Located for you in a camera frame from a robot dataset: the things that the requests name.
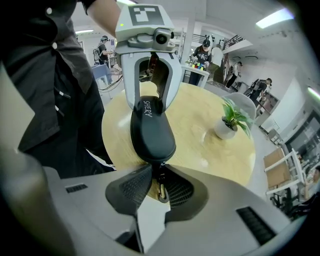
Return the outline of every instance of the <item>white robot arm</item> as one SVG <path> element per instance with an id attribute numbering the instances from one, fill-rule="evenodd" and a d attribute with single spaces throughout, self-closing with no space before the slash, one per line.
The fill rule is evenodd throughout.
<path id="1" fill-rule="evenodd" d="M 124 6 L 115 35 L 115 52 L 123 72 L 125 95 L 134 110 L 140 101 L 139 72 L 155 60 L 151 81 L 159 94 L 159 109 L 163 113 L 174 100 L 182 75 L 181 65 L 170 41 L 174 25 L 160 5 L 136 4 Z"/>

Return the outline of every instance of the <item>floor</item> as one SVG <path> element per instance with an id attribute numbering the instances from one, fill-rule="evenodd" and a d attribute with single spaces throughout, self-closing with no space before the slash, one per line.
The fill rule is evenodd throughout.
<path id="1" fill-rule="evenodd" d="M 116 81 L 118 79 L 118 76 L 114 75 L 112 79 L 113 81 Z M 122 80 L 116 87 L 111 88 L 111 90 L 100 90 L 103 105 L 105 106 L 106 104 L 108 104 L 111 98 L 117 95 L 123 89 L 124 83 Z M 227 89 L 224 86 L 215 83 L 207 83 L 204 89 L 220 97 L 232 93 L 230 89 Z M 255 164 L 250 181 L 246 187 L 257 196 L 270 203 L 270 200 L 266 196 L 268 183 L 267 176 L 264 172 L 263 159 L 264 156 L 274 151 L 276 149 L 276 146 L 267 139 L 267 136 L 256 125 L 252 127 L 251 135 L 253 137 L 255 146 Z M 142 205 L 140 206 L 138 210 L 138 223 L 142 243 L 146 252 L 165 230 L 164 217 L 165 213 L 169 210 L 170 207 L 167 204 L 160 203 L 150 197 L 146 197 Z"/>

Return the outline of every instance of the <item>white wall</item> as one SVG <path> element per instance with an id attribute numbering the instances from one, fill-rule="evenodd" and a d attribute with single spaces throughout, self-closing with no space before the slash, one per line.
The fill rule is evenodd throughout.
<path id="1" fill-rule="evenodd" d="M 276 130 L 281 134 L 285 132 L 288 127 L 294 126 L 295 123 L 298 125 L 299 118 L 302 118 L 301 114 L 303 114 L 306 99 L 305 92 L 298 80 L 294 77 L 280 103 L 272 115 L 262 124 L 262 127 L 269 132 L 274 128 L 275 121 L 279 127 L 279 129 Z"/>
<path id="2" fill-rule="evenodd" d="M 272 88 L 270 93 L 281 100 L 292 79 L 295 76 L 296 67 L 287 63 L 278 63 L 269 59 L 230 59 L 230 64 L 242 62 L 241 77 L 236 81 L 243 81 L 251 85 L 256 79 L 272 79 Z"/>
<path id="3" fill-rule="evenodd" d="M 93 66 L 95 62 L 93 50 L 94 48 L 97 48 L 102 36 L 107 36 L 110 40 L 115 39 L 112 35 L 108 34 L 107 32 L 103 32 L 103 34 L 79 35 L 78 37 L 78 41 L 82 42 L 83 44 L 83 50 L 84 50 L 86 59 L 88 60 L 91 66 Z M 114 50 L 116 48 L 115 46 L 111 46 L 110 41 L 105 43 L 105 47 L 107 50 Z"/>

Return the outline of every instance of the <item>black pants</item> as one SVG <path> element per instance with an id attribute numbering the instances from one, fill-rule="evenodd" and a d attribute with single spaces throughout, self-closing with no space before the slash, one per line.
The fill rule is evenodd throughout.
<path id="1" fill-rule="evenodd" d="M 198 83 L 200 81 L 201 76 L 202 76 L 201 74 L 191 72 L 190 78 L 189 78 L 189 84 L 194 85 L 194 86 L 198 86 Z"/>
<path id="2" fill-rule="evenodd" d="M 232 86 L 232 84 L 235 82 L 235 80 L 237 79 L 237 76 L 235 74 L 232 74 L 232 77 L 230 78 L 230 80 L 226 83 L 226 87 L 230 88 L 230 86 Z"/>
<path id="3" fill-rule="evenodd" d="M 60 131 L 26 151 L 43 166 L 57 170 L 60 178 L 88 176 L 113 171 L 96 161 L 86 149 L 111 164 L 102 139 L 104 107 L 94 78 L 86 94 L 61 59 L 55 65 L 54 86 L 71 98 L 54 93 Z"/>

